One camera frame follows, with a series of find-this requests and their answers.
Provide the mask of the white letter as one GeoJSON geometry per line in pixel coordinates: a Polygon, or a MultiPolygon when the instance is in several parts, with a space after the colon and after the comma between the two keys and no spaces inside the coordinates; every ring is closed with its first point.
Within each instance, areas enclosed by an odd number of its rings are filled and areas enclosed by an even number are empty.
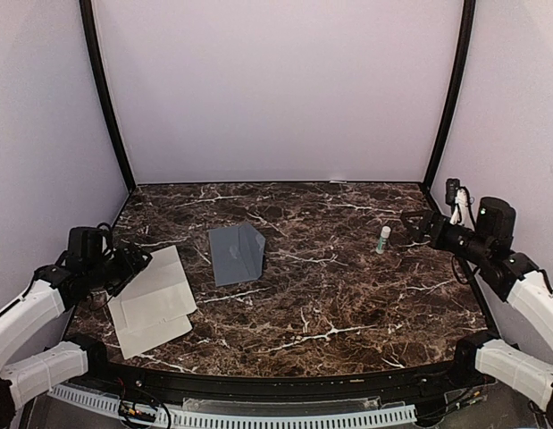
{"type": "Polygon", "coordinates": [[[109,303],[124,359],[189,333],[197,304],[174,246],[152,253],[152,261],[109,303]]]}

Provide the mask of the blue-grey envelope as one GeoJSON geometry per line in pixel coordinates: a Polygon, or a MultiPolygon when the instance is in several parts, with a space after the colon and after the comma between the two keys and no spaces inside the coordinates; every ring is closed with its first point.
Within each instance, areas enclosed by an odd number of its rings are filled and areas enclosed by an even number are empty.
{"type": "Polygon", "coordinates": [[[212,229],[209,243],[217,287],[262,276],[266,238],[250,223],[212,229]]]}

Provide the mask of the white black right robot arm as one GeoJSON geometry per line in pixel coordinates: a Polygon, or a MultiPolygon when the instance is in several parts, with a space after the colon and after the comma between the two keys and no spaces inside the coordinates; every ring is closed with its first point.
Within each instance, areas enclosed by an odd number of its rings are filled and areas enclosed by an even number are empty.
{"type": "MultiPolygon", "coordinates": [[[[517,311],[553,351],[553,287],[526,254],[511,249],[515,209],[494,197],[480,201],[473,228],[432,210],[404,212],[401,221],[416,240],[475,265],[484,282],[517,311]]],[[[509,345],[491,331],[461,339],[446,369],[447,381],[464,388],[490,376],[523,394],[553,427],[553,365],[509,345]]]]}

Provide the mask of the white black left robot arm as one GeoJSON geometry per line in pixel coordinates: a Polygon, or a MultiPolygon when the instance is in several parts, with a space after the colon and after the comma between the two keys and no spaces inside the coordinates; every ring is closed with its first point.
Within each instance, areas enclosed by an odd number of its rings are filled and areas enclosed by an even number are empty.
{"type": "Polygon", "coordinates": [[[85,334],[16,363],[11,358],[42,327],[93,290],[117,296],[151,260],[135,245],[97,250],[92,257],[64,251],[54,264],[34,272],[27,289],[0,310],[0,428],[8,427],[30,400],[71,378],[83,376],[98,390],[113,386],[116,371],[108,364],[106,346],[85,334]]]}

